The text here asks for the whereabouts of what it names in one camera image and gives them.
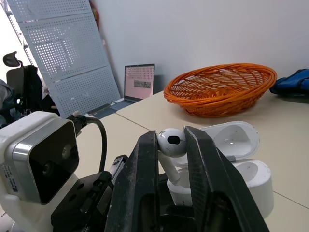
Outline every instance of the earbud case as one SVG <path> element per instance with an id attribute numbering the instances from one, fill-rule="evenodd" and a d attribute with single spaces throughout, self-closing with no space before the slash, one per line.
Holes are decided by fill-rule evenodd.
<path id="1" fill-rule="evenodd" d="M 262 216 L 266 218 L 274 207 L 274 195 L 270 168 L 261 161 L 248 159 L 259 147 L 260 136 L 255 128 L 246 122 L 235 121 L 204 127 L 217 148 L 232 162 L 245 180 Z M 173 165 L 181 167 L 181 176 L 188 176 L 187 154 L 170 158 Z M 189 183 L 175 186 L 168 181 L 168 188 L 176 205 L 192 203 Z"/>

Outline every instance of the table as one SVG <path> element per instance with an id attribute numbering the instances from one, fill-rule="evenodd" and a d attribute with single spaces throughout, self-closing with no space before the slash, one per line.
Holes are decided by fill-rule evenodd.
<path id="1" fill-rule="evenodd" d="M 148 130 L 117 114 L 104 117 L 101 121 L 107 134 L 105 169 L 109 170 L 117 156 L 131 154 L 139 137 Z M 97 125 L 89 124 L 82 129 L 82 133 L 77 136 L 77 147 L 80 161 L 75 174 L 82 178 L 97 173 L 102 149 L 101 134 Z"/>
<path id="2" fill-rule="evenodd" d="M 309 227 L 309 107 L 284 101 L 267 92 L 250 110 L 224 118 L 198 118 L 168 103 L 163 93 L 126 107 L 117 114 L 146 130 L 205 126 L 228 121 L 246 121 L 261 136 L 259 151 L 252 159 L 272 170 L 275 208 L 266 219 L 270 231 L 307 231 Z"/>

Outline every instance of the orange wicker basket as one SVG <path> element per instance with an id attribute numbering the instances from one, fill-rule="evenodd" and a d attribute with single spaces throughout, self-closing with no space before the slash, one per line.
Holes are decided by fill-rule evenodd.
<path id="1" fill-rule="evenodd" d="M 276 80 L 276 72 L 266 66 L 217 65 L 176 77 L 165 87 L 164 97 L 191 115 L 223 117 L 253 106 Z"/>

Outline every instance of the white wall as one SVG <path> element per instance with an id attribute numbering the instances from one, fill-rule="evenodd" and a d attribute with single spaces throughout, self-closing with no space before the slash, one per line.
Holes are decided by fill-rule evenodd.
<path id="1" fill-rule="evenodd" d="M 0 79 L 6 82 L 6 72 L 10 68 L 4 65 L 2 58 L 4 55 L 16 51 L 16 58 L 21 60 L 24 65 L 29 65 L 30 61 L 16 36 L 9 19 L 7 18 L 2 6 L 0 5 Z"/>
<path id="2" fill-rule="evenodd" d="M 155 63 L 162 87 L 193 69 L 260 63 L 288 76 L 309 63 L 308 0 L 95 0 L 120 91 L 124 66 Z"/>

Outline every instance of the earbud stem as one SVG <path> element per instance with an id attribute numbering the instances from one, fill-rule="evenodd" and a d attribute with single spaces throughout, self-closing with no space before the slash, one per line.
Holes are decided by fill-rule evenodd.
<path id="1" fill-rule="evenodd" d="M 168 176 L 168 179 L 170 180 L 170 182 L 176 185 L 180 179 L 180 175 L 175 166 L 172 164 L 170 157 L 164 155 L 161 151 L 158 152 L 158 156 L 159 162 L 164 169 L 166 175 Z"/>

